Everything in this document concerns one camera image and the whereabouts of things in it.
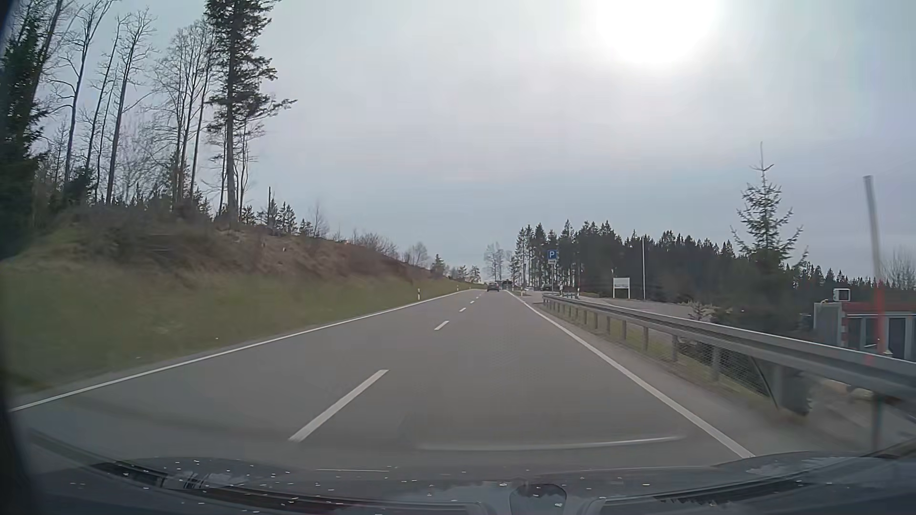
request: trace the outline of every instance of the forest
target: forest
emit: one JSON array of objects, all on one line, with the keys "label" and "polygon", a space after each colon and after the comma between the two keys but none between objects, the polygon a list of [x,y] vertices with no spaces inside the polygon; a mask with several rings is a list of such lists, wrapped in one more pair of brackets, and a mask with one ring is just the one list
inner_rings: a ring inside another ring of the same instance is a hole
[{"label": "forest", "polygon": [[[499,244],[487,248],[486,271],[520,285],[607,297],[614,293],[613,278],[630,278],[634,299],[643,299],[645,291],[651,301],[691,301],[708,306],[716,321],[771,333],[799,329],[804,314],[815,302],[831,300],[834,288],[850,289],[854,301],[871,301],[878,286],[874,278],[824,270],[808,260],[806,251],[791,259],[802,228],[786,232],[792,211],[780,212],[781,189],[767,177],[771,166],[764,166],[761,145],[760,164],[752,167],[759,183],[748,184],[737,211],[744,235],[733,229],[733,238],[720,243],[673,231],[658,238],[635,231],[624,236],[608,221],[585,221],[576,228],[567,220],[559,232],[526,225],[518,230],[514,251]],[[555,266],[548,264],[550,249],[559,250]],[[914,264],[905,248],[885,259],[880,286],[889,301],[916,301]]]}]

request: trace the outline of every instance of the tall pole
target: tall pole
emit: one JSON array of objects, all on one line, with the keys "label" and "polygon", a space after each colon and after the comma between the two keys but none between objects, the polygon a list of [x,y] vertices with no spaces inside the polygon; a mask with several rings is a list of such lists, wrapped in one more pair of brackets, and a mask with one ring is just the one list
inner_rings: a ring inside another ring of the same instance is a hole
[{"label": "tall pole", "polygon": [[878,208],[875,205],[875,186],[873,177],[866,175],[865,196],[868,203],[868,226],[871,230],[871,260],[875,270],[875,311],[878,312],[875,320],[875,336],[878,338],[878,354],[890,354],[888,341],[884,334],[884,274],[881,266],[881,245],[878,241]]},{"label": "tall pole", "polygon": [[642,236],[642,300],[646,300],[646,237]]}]

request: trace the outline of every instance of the asphalt road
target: asphalt road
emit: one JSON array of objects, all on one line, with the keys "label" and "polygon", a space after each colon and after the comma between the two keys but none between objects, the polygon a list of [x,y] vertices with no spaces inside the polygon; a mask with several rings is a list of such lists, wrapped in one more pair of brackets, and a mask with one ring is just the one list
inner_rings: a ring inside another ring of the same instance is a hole
[{"label": "asphalt road", "polygon": [[[109,459],[299,468],[699,466],[739,457],[720,429],[754,454],[810,445],[760,437],[752,414],[613,354],[624,351],[589,348],[589,336],[526,305],[539,300],[462,291],[89,389],[15,420],[24,438],[36,431]],[[27,452],[36,470],[66,465]]]}]

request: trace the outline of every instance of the small structure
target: small structure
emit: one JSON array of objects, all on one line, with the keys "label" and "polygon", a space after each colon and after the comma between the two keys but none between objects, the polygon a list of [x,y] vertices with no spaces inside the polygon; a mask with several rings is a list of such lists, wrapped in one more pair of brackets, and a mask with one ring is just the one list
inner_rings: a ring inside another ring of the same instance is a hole
[{"label": "small structure", "polygon": [[849,300],[834,291],[834,301],[814,304],[813,329],[822,344],[865,352],[877,352],[878,320],[888,339],[889,353],[897,359],[916,361],[916,303],[889,302],[882,313],[869,302]]}]

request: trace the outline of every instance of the dashed center line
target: dashed center line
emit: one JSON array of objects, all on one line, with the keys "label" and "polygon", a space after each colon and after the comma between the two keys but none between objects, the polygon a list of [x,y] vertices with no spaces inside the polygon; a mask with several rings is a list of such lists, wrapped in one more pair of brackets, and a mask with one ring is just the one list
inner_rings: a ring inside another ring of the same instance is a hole
[{"label": "dashed center line", "polygon": [[363,393],[365,389],[372,386],[372,383],[381,379],[387,373],[386,369],[377,371],[375,374],[369,376],[369,379],[363,381],[358,387],[354,388],[350,393],[344,395],[337,402],[331,405],[327,410],[323,411],[322,414],[318,415],[311,422],[305,424],[305,427],[296,431],[295,434],[290,436],[289,440],[291,442],[301,442],[305,440],[305,437],[314,433],[316,429],[322,426],[323,423],[327,422],[337,411],[340,411],[350,403],[351,400],[356,399],[356,396],[360,393]]}]

